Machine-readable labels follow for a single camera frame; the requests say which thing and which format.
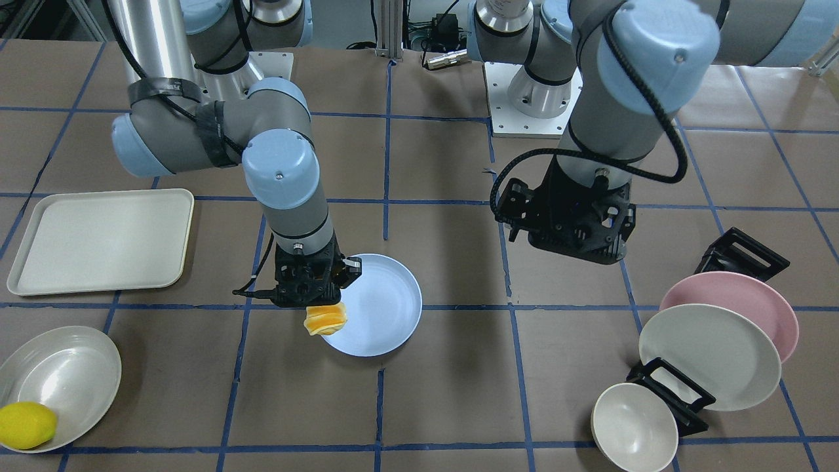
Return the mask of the blue plate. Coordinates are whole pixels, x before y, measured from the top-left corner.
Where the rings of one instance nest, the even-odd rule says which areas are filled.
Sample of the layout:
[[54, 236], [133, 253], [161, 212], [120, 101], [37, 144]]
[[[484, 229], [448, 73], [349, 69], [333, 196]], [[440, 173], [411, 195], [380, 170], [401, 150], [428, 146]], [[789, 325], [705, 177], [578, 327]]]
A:
[[362, 275], [341, 291], [347, 322], [323, 340], [345, 355], [386, 355], [416, 331], [423, 305], [420, 285], [405, 265], [387, 255], [359, 258]]

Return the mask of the pink plate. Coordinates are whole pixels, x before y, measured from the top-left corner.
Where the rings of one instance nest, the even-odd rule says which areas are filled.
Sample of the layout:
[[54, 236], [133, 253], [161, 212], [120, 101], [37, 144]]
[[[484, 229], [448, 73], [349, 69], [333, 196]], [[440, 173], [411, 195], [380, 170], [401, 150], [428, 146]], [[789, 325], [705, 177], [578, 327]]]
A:
[[751, 276], [729, 271], [690, 275], [669, 288], [659, 308], [690, 303], [715, 305], [746, 317], [772, 340], [782, 363], [791, 358], [799, 343], [794, 309], [772, 286]]

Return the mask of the cream plate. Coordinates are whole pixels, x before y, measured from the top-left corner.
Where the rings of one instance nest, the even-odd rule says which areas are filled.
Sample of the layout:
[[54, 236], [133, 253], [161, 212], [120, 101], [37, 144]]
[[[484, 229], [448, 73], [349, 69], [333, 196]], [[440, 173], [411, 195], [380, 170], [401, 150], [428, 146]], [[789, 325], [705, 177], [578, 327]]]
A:
[[715, 397], [709, 410], [744, 410], [778, 388], [779, 353], [763, 330], [729, 309], [689, 303], [663, 309], [639, 335], [639, 358], [662, 358]]

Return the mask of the black dish rack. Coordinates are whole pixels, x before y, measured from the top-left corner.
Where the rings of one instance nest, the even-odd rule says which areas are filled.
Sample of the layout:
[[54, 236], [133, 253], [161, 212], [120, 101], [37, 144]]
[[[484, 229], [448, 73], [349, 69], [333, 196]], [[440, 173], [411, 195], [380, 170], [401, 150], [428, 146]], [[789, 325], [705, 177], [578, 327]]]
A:
[[[716, 240], [701, 258], [695, 274], [729, 271], [751, 276], [768, 285], [768, 280], [789, 267], [789, 261], [742, 230], [732, 227]], [[715, 397], [662, 358], [638, 364], [627, 379], [651, 389], [665, 401], [675, 418], [680, 436], [707, 430], [702, 410], [715, 403]]]

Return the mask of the cream tray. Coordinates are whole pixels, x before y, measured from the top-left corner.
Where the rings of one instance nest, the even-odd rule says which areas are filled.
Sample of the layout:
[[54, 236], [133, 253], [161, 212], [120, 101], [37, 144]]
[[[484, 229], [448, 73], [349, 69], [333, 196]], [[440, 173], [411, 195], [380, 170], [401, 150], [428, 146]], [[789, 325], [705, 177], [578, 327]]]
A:
[[55, 194], [39, 201], [7, 281], [17, 296], [164, 288], [185, 269], [185, 189]]

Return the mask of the cream bowl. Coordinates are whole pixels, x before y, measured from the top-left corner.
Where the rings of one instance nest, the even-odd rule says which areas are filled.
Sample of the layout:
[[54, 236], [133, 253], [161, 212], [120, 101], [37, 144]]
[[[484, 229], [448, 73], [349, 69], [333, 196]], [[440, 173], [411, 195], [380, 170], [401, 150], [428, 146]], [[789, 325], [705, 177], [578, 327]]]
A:
[[665, 401], [637, 383], [615, 383], [599, 395], [591, 433], [597, 448], [624, 471], [662, 471], [679, 441]]

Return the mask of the beige shallow dish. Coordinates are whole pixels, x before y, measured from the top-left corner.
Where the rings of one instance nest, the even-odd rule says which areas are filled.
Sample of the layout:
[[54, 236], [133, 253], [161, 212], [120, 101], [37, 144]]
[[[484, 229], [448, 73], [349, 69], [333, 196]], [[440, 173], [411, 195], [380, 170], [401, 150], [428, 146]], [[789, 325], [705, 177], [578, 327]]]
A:
[[90, 326], [61, 326], [40, 334], [2, 364], [2, 407], [38, 403], [57, 417], [52, 437], [32, 448], [7, 441], [15, 453], [46, 453], [88, 433], [110, 408], [122, 380], [116, 344]]

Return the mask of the yellow lemon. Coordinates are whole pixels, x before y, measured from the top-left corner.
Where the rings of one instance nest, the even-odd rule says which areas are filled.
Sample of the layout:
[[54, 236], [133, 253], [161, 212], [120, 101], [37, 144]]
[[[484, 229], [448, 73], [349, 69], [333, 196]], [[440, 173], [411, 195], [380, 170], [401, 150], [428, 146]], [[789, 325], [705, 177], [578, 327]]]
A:
[[58, 415], [34, 401], [17, 401], [1, 409], [1, 442], [14, 449], [32, 449], [55, 436]]

